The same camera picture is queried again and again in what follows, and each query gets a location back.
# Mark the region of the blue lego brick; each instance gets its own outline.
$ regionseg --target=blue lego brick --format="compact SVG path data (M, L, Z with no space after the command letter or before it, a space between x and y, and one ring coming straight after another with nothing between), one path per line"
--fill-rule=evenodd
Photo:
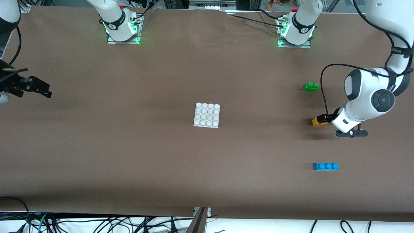
M339 165L337 163L314 163L314 171L335 171L338 170Z

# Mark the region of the brown table surface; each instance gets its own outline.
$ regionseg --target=brown table surface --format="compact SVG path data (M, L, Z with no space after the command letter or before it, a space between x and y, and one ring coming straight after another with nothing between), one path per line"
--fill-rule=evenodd
M312 49L278 48L271 26L213 10L159 10L140 45L106 44L98 19L76 7L22 15L13 65L53 96L0 106L1 196L33 211L413 221L412 87L362 124L367 138L309 124L324 106L304 83L330 63L381 67L389 54L358 15L322 14ZM6 61L16 47L14 34ZM351 70L326 71L331 112ZM197 102L221 105L218 129L193 126ZM312 171L327 162L339 170Z

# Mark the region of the white floor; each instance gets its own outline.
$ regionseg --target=white floor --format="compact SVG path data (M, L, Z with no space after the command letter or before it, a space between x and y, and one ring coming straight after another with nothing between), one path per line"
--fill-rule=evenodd
M144 218L131 218L134 224L139 224ZM148 225L154 225L163 221L170 220L170 217L158 217ZM91 218L75 218L74 221L91 220ZM191 220L176 221L177 229L188 227ZM339 225L340 221L318 220L313 233L343 233ZM366 233L368 222L366 221L348 221L354 230L354 233ZM92 233L100 224L100 221L88 223L62 223L63 229L69 233ZM222 230L223 233L309 233L313 220L264 220L264 219L228 219L228 218L210 218L208 219L206 233L217 233ZM23 220L18 221L0 221L0 233L9 233L17 231L24 224ZM107 233L109 226L101 231ZM157 227L150 230L151 233L165 233L168 228ZM117 226L114 233L128 233L126 227ZM414 223L399 222L373 222L371 233L414 233Z

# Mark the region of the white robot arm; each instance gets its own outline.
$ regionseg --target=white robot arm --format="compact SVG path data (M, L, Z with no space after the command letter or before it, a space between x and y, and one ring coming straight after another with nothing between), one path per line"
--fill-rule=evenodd
M133 27L136 13L121 9L115 0L86 0L99 13L108 35L116 41L126 41L137 33Z
M288 14L288 25L280 35L291 44L304 44L312 36L322 8L321 0L302 1L296 12Z
M0 34L13 31L20 22L17 0L0 1Z
M399 35L389 35L392 48L389 65L374 68L377 74L361 69L353 70L344 82L348 103L339 108L332 120L343 133L349 132L361 122L389 112L395 105L395 96L409 85L409 69L413 57L414 1L370 0L366 19L373 25Z

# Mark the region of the white lego plate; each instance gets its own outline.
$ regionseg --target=white lego plate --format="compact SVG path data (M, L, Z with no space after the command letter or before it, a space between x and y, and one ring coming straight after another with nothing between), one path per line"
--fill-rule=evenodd
M195 104L194 126L218 128L220 119L220 105L197 103Z

